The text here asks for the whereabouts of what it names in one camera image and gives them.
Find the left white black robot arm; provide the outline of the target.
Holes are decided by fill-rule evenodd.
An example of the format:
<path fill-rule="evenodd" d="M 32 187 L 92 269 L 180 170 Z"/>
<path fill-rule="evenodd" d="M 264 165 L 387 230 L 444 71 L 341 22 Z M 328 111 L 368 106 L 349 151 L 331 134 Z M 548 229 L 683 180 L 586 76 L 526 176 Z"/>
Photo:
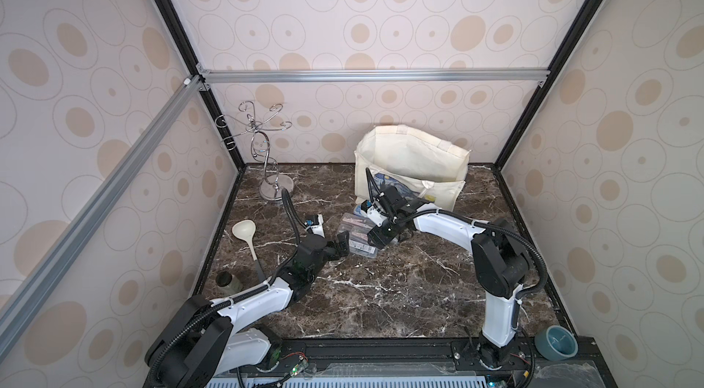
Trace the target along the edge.
<path fill-rule="evenodd" d="M 287 191 L 282 205 L 293 227 L 294 253 L 247 290 L 187 299 L 146 352 L 146 386 L 205 387 L 216 375 L 277 362 L 281 341 L 257 322 L 301 300 L 330 261 L 349 254 L 348 232 L 326 238 L 320 224 L 298 217 Z"/>

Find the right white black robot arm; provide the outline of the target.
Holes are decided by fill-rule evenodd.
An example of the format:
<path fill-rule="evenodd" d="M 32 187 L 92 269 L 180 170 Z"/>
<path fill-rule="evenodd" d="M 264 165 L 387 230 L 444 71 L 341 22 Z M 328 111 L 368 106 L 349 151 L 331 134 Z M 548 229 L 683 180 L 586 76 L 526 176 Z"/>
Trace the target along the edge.
<path fill-rule="evenodd" d="M 370 169 L 365 175 L 370 199 L 360 210 L 374 223 L 368 244 L 383 250 L 405 232 L 422 232 L 471 254 L 486 293 L 484 324 L 474 352 L 485 368 L 502 368 L 515 349 L 523 299 L 546 286 L 548 272 L 541 254 L 504 219 L 491 223 L 462 217 L 423 198 L 408 199 L 393 184 L 378 184 Z"/>

